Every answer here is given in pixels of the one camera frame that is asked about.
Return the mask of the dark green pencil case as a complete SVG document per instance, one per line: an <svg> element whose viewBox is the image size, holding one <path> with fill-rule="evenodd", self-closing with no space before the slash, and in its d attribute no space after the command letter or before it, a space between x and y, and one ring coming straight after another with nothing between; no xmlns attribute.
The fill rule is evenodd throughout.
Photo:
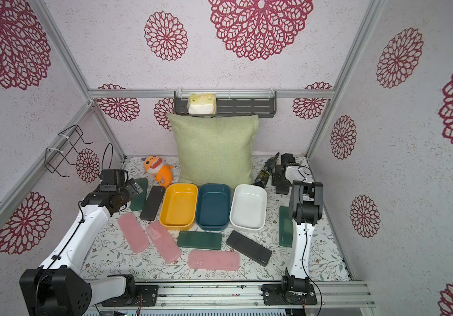
<svg viewBox="0 0 453 316"><path fill-rule="evenodd" d="M177 246L199 250L220 250L222 234L182 230L178 236Z"/></svg>
<svg viewBox="0 0 453 316"><path fill-rule="evenodd" d="M145 207L145 202L147 198L147 186L148 180L147 178L139 178L135 180L136 183L141 187L142 193L138 194L130 204L131 211L142 211Z"/></svg>

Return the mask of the black pencil case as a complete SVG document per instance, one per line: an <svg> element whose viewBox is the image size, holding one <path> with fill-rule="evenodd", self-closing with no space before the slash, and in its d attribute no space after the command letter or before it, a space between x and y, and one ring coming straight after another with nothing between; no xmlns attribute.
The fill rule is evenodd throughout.
<svg viewBox="0 0 453 316"><path fill-rule="evenodd" d="M267 267L272 256L271 250L235 230L230 233L226 244L263 267Z"/></svg>
<svg viewBox="0 0 453 316"><path fill-rule="evenodd" d="M163 186L153 186L146 199L143 210L141 211L139 218L143 221L154 221L160 204L164 198L166 188Z"/></svg>

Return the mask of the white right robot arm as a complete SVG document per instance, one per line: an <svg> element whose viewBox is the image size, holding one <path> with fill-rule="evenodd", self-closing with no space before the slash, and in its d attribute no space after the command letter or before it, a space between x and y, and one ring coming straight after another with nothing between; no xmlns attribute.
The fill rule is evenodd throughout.
<svg viewBox="0 0 453 316"><path fill-rule="evenodd" d="M309 276L309 252L313 232L323 216L323 184L309 178L309 168L296 163L292 154L283 154L272 174L277 192L290 196L285 216L292 227L292 254L282 278L282 294L310 296L314 293Z"/></svg>

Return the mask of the white storage box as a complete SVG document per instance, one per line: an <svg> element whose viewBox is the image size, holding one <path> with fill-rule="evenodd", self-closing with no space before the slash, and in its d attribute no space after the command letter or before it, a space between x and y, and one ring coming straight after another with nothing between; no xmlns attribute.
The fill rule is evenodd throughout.
<svg viewBox="0 0 453 316"><path fill-rule="evenodd" d="M240 184L234 191L230 223L235 229L254 233L265 226L267 192L264 188Z"/></svg>

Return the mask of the pink pencil case far left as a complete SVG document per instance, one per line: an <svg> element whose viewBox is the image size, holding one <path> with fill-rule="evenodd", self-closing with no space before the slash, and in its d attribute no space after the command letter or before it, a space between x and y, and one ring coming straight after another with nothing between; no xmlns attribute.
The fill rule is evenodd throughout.
<svg viewBox="0 0 453 316"><path fill-rule="evenodd" d="M126 213L120 216L118 225L130 249L135 254L142 253L149 247L150 241L133 213Z"/></svg>

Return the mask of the pink pencil case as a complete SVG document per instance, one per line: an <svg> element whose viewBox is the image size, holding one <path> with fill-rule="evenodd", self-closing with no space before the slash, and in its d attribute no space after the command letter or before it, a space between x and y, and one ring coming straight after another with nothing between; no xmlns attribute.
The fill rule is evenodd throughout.
<svg viewBox="0 0 453 316"><path fill-rule="evenodd" d="M234 251L192 250L188 255L188 266L192 269L237 271L240 255Z"/></svg>
<svg viewBox="0 0 453 316"><path fill-rule="evenodd" d="M158 221L148 225L146 233L166 263L174 263L182 255L181 249L168 230Z"/></svg>
<svg viewBox="0 0 453 316"><path fill-rule="evenodd" d="M130 249L135 254L142 253L149 247L150 241L133 213L126 213L120 216L118 225Z"/></svg>

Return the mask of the black pencil case front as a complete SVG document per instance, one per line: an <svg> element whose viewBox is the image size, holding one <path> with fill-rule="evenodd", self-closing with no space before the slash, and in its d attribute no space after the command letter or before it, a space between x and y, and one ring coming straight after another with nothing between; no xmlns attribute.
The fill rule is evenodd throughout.
<svg viewBox="0 0 453 316"><path fill-rule="evenodd" d="M235 230L230 233L226 244L263 267L267 267L272 256L271 250Z"/></svg>

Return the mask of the teal storage box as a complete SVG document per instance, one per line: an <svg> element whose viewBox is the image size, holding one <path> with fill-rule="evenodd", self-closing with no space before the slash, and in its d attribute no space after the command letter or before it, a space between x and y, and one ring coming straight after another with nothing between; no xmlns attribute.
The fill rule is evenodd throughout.
<svg viewBox="0 0 453 316"><path fill-rule="evenodd" d="M230 220L230 188L225 184L204 184L199 189L196 223L203 230L225 230Z"/></svg>

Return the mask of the pink pencil case middle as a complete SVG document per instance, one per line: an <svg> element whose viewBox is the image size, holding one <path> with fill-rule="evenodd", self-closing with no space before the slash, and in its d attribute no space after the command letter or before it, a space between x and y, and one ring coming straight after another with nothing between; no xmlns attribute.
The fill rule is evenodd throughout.
<svg viewBox="0 0 453 316"><path fill-rule="evenodd" d="M148 225L146 233L166 263L174 263L182 255L181 249L168 230L158 221Z"/></svg>

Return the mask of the pink pencil case front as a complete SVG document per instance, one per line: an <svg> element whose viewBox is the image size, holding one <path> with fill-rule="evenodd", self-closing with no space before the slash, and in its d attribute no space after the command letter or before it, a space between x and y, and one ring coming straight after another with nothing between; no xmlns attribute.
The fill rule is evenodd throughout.
<svg viewBox="0 0 453 316"><path fill-rule="evenodd" d="M188 255L188 266L192 269L237 271L240 255L234 251L192 250Z"/></svg>

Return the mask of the floral table mat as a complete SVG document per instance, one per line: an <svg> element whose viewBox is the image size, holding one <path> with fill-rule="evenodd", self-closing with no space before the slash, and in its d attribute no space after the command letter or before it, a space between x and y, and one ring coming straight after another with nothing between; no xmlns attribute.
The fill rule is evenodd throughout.
<svg viewBox="0 0 453 316"><path fill-rule="evenodd" d="M189 248L173 263L167 263L154 245L140 254L131 251L117 218L113 217L98 233L84 261L84 279L103 279L109 275L132 274L137 280L280 280L289 263L291 249L279 244L279 208L289 204L289 196L266 188L267 214L264 228L245 236L272 252L266 267L241 255L237 271L192 269L188 265ZM313 233L309 256L309 275L314 281L348 281L350 273L326 217L318 222Z"/></svg>

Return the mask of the tissue pack on shelf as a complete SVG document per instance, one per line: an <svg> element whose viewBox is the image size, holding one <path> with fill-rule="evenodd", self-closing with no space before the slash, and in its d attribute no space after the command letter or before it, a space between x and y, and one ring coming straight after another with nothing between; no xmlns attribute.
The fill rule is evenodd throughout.
<svg viewBox="0 0 453 316"><path fill-rule="evenodd" d="M214 93L193 93L188 98L190 115L211 116L217 114L217 99Z"/></svg>

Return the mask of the dark wall shelf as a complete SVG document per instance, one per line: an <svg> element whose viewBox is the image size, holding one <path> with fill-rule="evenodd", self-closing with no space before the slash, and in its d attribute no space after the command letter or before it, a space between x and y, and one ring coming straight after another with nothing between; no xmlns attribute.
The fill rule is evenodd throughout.
<svg viewBox="0 0 453 316"><path fill-rule="evenodd" d="M271 119L276 114L275 91L269 91L262 97L220 97L216 100L216 113L211 115L193 115L206 117L239 117L258 115L261 119ZM174 112L177 115L191 115L188 110L188 96L174 91Z"/></svg>

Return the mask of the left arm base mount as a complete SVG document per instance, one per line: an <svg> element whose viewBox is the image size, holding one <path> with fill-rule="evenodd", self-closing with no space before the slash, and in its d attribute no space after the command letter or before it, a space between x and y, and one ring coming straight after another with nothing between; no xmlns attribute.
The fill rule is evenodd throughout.
<svg viewBox="0 0 453 316"><path fill-rule="evenodd" d="M122 295L101 302L102 307L154 307L158 298L157 285L136 285Z"/></svg>

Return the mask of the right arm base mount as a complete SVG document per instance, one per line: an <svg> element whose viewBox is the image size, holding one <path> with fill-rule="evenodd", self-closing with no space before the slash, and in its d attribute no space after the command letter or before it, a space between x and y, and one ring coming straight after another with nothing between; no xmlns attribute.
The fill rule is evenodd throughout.
<svg viewBox="0 0 453 316"><path fill-rule="evenodd" d="M318 300L310 282L293 284L263 284L263 301L265 305L317 305Z"/></svg>

